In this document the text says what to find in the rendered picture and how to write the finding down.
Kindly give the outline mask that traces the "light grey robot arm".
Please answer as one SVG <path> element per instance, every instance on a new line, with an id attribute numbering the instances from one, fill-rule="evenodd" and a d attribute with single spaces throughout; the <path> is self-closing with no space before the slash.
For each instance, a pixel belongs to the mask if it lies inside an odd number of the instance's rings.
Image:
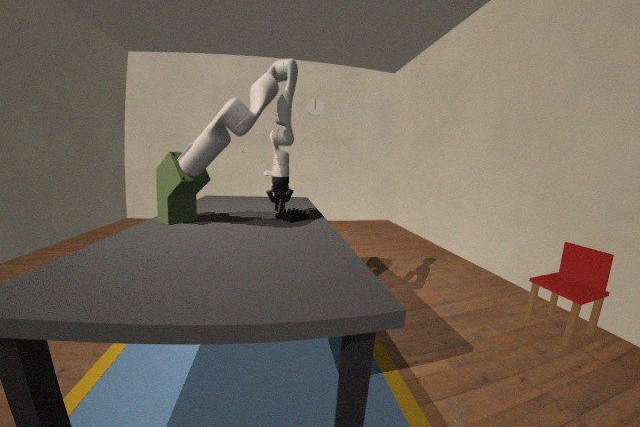
<path id="1" fill-rule="evenodd" d="M 250 110 L 237 98 L 229 100 L 199 137 L 189 144 L 177 159 L 181 169 L 190 176 L 200 175 L 229 145 L 231 137 L 226 127 L 237 136 L 245 135 L 277 95 L 279 90 L 277 82 L 287 81 L 276 104 L 275 112 L 276 124 L 285 126 L 286 130 L 273 130 L 270 133 L 274 165 L 272 171 L 264 171 L 264 175 L 289 177 L 289 153 L 281 151 L 279 146 L 291 146 L 294 142 L 291 109 L 297 76 L 298 66 L 294 59 L 274 62 L 269 70 L 252 85 Z"/>

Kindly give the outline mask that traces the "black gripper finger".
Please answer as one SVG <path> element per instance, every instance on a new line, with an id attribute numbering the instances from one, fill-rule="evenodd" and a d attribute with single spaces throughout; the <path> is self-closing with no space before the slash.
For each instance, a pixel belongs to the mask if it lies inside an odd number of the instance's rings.
<path id="1" fill-rule="evenodd" d="M 273 191 L 274 191 L 273 188 L 270 189 L 269 191 L 267 190 L 267 194 L 268 194 L 271 202 L 275 203 L 275 211 L 276 212 L 280 212 L 280 204 L 279 203 L 280 203 L 282 189 L 280 189 L 280 188 L 278 189 L 278 197 L 275 194 L 273 196 Z"/>
<path id="2" fill-rule="evenodd" d="M 286 192 L 287 192 L 287 194 L 286 194 Z M 287 191 L 286 188 L 283 189 L 283 196 L 281 196 L 281 203 L 280 203 L 281 212 L 285 210 L 285 203 L 289 202 L 292 194 L 293 194 L 293 190 L 289 189 Z"/>

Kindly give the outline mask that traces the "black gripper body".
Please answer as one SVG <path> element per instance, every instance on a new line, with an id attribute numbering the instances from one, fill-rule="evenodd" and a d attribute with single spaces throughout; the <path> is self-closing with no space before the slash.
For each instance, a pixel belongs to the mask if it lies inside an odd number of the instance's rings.
<path id="1" fill-rule="evenodd" d="M 272 176 L 272 188 L 273 188 L 273 192 L 276 196 L 278 196 L 278 189 L 282 189 L 281 191 L 281 196 L 283 196 L 283 189 L 286 188 L 286 190 L 289 190 L 289 177 L 275 177 Z"/>

